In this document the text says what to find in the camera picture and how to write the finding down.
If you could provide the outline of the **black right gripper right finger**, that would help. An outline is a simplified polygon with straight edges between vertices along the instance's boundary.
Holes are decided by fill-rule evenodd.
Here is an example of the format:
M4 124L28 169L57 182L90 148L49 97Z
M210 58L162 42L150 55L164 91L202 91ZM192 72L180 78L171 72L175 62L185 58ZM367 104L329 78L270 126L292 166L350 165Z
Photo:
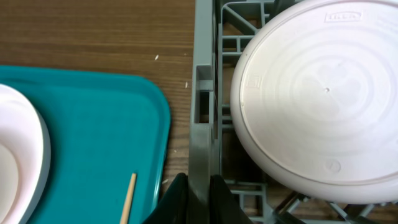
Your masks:
M210 180L210 223L252 224L220 175L213 175Z

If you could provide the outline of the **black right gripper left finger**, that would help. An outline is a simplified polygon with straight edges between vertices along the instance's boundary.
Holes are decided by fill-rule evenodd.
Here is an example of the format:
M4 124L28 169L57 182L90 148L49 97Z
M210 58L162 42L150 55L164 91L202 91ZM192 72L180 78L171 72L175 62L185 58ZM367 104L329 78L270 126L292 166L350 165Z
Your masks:
M186 224L188 177L179 173L143 224Z

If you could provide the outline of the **wooden chopstick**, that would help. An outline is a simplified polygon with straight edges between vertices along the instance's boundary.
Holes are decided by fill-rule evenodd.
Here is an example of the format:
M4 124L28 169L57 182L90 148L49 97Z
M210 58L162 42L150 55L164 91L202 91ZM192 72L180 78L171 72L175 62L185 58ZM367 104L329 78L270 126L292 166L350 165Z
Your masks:
M130 181L129 181L127 193L126 193L126 198L124 201L121 219L119 222L120 224L128 224L129 214L131 211L131 205L132 205L132 200L133 200L133 195L134 195L134 188L135 188L135 184L136 184L136 177L137 177L137 174L132 173Z

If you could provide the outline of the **small pink plate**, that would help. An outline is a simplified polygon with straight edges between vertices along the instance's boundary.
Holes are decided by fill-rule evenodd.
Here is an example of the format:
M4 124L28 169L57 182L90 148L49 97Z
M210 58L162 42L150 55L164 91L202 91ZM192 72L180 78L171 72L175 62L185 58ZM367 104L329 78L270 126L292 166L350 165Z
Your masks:
M397 2L302 1L234 69L231 115L253 161L332 202L397 199Z

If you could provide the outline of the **large white plate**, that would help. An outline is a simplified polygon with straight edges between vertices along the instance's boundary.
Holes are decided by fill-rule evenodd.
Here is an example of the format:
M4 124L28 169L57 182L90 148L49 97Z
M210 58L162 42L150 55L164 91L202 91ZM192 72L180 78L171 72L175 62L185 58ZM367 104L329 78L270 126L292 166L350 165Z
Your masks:
M1 223L27 223L50 170L47 125L19 91L1 85Z

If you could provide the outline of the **grey dishwasher rack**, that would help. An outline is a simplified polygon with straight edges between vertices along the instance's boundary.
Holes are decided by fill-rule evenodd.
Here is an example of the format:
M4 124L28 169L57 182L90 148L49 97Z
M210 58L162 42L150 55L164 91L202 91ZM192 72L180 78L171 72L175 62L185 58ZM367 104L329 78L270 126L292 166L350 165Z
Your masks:
M236 134L234 69L253 37L302 1L197 1L190 123L189 222L210 223L210 180L220 175L252 223L376 223L391 202L352 204L292 190L262 170Z

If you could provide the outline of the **teal plastic tray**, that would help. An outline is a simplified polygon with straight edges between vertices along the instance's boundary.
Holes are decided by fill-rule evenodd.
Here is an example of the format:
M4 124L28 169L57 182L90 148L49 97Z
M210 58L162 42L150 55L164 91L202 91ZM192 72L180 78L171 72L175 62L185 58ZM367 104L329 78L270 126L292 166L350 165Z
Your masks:
M157 205L170 129L160 88L135 75L1 67L1 82L42 115L51 142L49 178L30 223L118 223L132 174L129 221Z

